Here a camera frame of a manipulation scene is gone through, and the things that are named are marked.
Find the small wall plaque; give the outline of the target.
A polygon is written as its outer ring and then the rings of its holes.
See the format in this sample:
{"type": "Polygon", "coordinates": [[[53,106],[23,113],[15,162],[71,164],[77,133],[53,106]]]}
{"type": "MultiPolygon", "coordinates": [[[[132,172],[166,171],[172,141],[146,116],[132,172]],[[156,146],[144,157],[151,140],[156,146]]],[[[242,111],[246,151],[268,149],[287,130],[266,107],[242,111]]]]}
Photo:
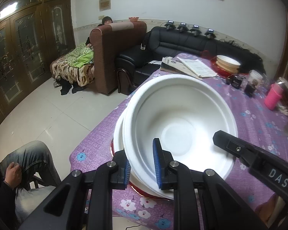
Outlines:
{"type": "Polygon", "coordinates": [[[111,0],[99,0],[99,10],[109,10],[111,9],[111,0]]]}

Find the pink knitted sleeve bottle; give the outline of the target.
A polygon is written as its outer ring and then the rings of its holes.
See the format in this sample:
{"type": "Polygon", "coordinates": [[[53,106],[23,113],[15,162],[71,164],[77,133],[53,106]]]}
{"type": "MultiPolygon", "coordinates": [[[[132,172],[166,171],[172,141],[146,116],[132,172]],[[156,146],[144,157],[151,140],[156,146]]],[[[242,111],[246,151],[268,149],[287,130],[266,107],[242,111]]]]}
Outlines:
{"type": "Polygon", "coordinates": [[[264,100],[264,104],[269,110],[274,110],[277,103],[281,100],[285,88],[285,80],[279,80],[271,85],[270,90],[264,100]]]}

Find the patterned blanket bed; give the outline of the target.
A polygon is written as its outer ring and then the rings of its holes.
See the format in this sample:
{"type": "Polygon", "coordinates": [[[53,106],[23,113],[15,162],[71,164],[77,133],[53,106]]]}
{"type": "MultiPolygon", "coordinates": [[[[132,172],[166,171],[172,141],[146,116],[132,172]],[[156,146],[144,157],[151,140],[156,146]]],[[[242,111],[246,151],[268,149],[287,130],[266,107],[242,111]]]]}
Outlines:
{"type": "Polygon", "coordinates": [[[94,49],[91,44],[81,43],[74,50],[53,61],[50,65],[52,77],[77,82],[84,87],[94,81],[94,49]]]}

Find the wooden cabinet doors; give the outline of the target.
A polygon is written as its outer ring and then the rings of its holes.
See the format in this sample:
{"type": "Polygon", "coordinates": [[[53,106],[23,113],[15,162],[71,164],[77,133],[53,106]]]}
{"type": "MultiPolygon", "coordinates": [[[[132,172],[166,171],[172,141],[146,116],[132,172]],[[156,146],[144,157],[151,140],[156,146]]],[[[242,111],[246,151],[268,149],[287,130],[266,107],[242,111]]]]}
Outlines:
{"type": "Polygon", "coordinates": [[[74,47],[71,0],[0,1],[0,124],[74,47]]]}

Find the stack of papers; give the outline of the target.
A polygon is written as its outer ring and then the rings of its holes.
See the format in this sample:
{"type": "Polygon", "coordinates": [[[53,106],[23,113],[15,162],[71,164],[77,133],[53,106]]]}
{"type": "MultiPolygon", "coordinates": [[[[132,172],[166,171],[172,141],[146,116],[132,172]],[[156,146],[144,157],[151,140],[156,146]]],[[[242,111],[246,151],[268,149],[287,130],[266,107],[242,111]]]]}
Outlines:
{"type": "Polygon", "coordinates": [[[190,60],[177,58],[174,60],[172,57],[165,57],[161,62],[161,71],[170,72],[173,74],[184,74],[194,77],[198,80],[206,78],[215,78],[218,76],[210,67],[200,60],[190,60]]]}

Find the white plastic cup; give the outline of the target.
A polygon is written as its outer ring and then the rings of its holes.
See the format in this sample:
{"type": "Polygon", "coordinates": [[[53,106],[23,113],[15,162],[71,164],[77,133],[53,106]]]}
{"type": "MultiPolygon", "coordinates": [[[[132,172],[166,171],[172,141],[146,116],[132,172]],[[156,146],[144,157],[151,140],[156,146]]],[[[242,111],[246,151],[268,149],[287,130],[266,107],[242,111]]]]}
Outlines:
{"type": "Polygon", "coordinates": [[[259,85],[262,83],[263,80],[263,76],[255,71],[255,70],[251,70],[249,73],[249,77],[248,77],[248,83],[250,83],[251,85],[254,85],[255,88],[258,88],[259,85]]]}

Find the dark glass ink bottle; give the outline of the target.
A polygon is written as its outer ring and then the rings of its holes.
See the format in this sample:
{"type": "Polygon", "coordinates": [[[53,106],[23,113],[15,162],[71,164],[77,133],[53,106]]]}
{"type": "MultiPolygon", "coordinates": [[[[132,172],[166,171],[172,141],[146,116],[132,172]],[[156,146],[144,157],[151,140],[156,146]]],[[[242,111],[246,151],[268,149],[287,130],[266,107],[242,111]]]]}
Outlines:
{"type": "Polygon", "coordinates": [[[235,89],[240,89],[244,77],[238,74],[232,74],[225,80],[226,85],[231,85],[235,89]]]}

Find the large red plastic plate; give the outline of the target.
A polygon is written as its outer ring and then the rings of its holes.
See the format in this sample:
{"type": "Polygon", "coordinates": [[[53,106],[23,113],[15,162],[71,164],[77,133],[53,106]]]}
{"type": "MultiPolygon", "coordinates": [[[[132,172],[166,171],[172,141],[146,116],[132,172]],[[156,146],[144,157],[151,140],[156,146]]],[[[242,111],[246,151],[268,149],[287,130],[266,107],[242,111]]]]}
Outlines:
{"type": "Polygon", "coordinates": [[[148,197],[150,199],[164,199],[164,197],[161,197],[160,195],[156,194],[147,186],[145,186],[141,181],[139,181],[133,170],[131,170],[129,184],[131,188],[141,196],[148,197]]]}

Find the seated person in jeans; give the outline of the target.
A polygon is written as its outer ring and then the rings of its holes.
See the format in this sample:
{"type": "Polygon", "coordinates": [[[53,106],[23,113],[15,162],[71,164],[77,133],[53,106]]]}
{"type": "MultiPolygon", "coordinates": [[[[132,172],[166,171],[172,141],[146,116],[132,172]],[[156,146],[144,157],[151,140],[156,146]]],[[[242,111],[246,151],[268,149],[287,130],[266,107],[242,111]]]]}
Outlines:
{"type": "Polygon", "coordinates": [[[61,183],[50,150],[32,141],[0,162],[0,229],[18,229],[61,183]]]}

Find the white work gloves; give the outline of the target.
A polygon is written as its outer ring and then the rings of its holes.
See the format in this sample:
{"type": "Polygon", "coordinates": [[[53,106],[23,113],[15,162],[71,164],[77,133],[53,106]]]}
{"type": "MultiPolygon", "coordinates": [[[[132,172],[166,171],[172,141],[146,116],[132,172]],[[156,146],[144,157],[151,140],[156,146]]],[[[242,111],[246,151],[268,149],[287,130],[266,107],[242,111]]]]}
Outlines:
{"type": "Polygon", "coordinates": [[[284,114],[285,116],[288,116],[288,108],[286,108],[285,106],[281,104],[278,104],[277,108],[280,111],[280,113],[284,114]]]}

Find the beige bowl on red plate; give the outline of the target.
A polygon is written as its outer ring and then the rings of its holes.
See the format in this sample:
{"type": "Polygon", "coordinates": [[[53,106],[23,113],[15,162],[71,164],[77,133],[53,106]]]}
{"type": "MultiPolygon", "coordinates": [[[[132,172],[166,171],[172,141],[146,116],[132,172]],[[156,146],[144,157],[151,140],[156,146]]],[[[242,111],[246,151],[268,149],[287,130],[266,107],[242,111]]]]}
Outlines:
{"type": "Polygon", "coordinates": [[[211,59],[212,69],[219,76],[228,77],[232,74],[238,74],[241,64],[233,58],[217,55],[211,59]]]}

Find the black leather sofa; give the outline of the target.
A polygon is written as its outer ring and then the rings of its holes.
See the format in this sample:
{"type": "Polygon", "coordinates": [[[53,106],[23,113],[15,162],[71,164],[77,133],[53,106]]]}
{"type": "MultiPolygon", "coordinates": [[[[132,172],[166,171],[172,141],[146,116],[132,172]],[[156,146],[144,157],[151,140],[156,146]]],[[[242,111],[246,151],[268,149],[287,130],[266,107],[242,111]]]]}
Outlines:
{"type": "Polygon", "coordinates": [[[195,36],[190,32],[155,26],[146,33],[140,45],[132,46],[116,56],[118,92],[131,94],[159,68],[152,61],[161,61],[164,57],[175,57],[180,53],[204,59],[212,59],[217,55],[228,56],[240,62],[241,73],[251,70],[266,73],[262,58],[241,48],[233,40],[210,39],[203,35],[195,36]]]}

